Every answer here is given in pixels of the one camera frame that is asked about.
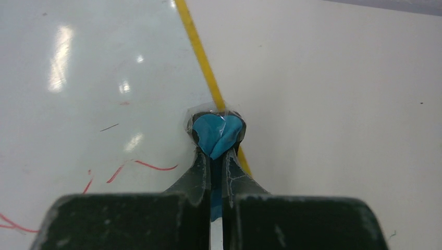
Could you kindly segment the blue eraser cloth pad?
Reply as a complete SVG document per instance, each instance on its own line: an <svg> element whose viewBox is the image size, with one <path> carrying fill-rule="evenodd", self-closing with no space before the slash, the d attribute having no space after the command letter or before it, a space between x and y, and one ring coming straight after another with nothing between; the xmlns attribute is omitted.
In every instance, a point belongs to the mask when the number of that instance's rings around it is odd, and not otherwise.
<svg viewBox="0 0 442 250"><path fill-rule="evenodd" d="M199 112L191 118L192 139L213 164L211 166L211 222L223 215L223 155L232 148L238 149L244 138L246 127L240 115L232 111Z"/></svg>

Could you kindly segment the yellow framed whiteboard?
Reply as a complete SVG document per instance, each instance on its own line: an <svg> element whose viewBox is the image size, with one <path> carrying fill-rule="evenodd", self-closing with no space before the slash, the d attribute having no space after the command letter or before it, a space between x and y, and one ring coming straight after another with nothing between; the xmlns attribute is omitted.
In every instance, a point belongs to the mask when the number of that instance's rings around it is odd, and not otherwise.
<svg viewBox="0 0 442 250"><path fill-rule="evenodd" d="M1 249L65 195L160 192L215 84L186 1L1 1Z"/></svg>

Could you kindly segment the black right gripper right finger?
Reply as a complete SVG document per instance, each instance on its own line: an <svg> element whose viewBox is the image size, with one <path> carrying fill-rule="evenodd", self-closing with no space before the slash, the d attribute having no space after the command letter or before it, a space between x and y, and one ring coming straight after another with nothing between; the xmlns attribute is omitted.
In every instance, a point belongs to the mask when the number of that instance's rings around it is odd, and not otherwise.
<svg viewBox="0 0 442 250"><path fill-rule="evenodd" d="M375 214L350 197L274 195L240 166L223 159L227 249L387 249Z"/></svg>

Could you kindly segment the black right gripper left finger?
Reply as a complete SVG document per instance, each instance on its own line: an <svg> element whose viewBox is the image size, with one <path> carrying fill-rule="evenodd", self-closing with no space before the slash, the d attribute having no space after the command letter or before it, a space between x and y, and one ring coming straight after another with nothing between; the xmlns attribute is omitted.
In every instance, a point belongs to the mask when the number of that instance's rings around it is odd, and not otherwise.
<svg viewBox="0 0 442 250"><path fill-rule="evenodd" d="M47 211L32 249L209 249L210 158L161 193L72 194Z"/></svg>

